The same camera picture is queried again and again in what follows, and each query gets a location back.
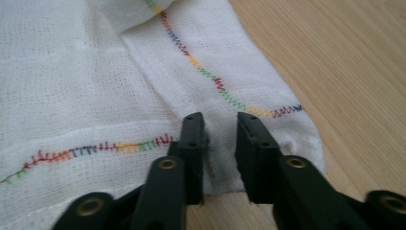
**wooden table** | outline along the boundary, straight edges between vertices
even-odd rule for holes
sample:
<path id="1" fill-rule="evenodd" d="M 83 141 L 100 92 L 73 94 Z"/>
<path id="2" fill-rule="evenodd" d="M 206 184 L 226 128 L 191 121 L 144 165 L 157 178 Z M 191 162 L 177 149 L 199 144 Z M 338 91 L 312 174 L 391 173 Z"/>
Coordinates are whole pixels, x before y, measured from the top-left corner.
<path id="1" fill-rule="evenodd" d="M 406 196 L 406 2 L 231 0 L 247 34 L 319 128 L 327 180 L 364 200 Z M 188 229 L 277 229 L 245 193 L 188 208 Z"/>

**screw hole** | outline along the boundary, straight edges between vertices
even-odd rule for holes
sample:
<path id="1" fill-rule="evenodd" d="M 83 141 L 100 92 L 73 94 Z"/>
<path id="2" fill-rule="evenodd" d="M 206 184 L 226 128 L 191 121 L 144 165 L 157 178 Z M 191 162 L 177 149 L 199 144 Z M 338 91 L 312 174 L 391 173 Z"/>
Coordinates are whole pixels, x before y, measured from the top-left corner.
<path id="1" fill-rule="evenodd" d="M 406 202 L 404 200 L 390 195 L 384 195 L 380 198 L 380 201 L 383 206 L 391 211 L 406 215 Z"/>
<path id="2" fill-rule="evenodd" d="M 96 214 L 104 206 L 104 201 L 98 197 L 84 200 L 77 209 L 79 216 L 87 217 Z"/>
<path id="3" fill-rule="evenodd" d="M 290 158 L 286 161 L 286 163 L 293 168 L 301 169 L 306 167 L 306 162 L 299 159 L 299 158 Z"/>
<path id="4" fill-rule="evenodd" d="M 170 170 L 175 168 L 177 165 L 177 162 L 171 159 L 165 159 L 162 160 L 161 162 L 159 162 L 159 168 L 163 169 L 163 170 Z"/>

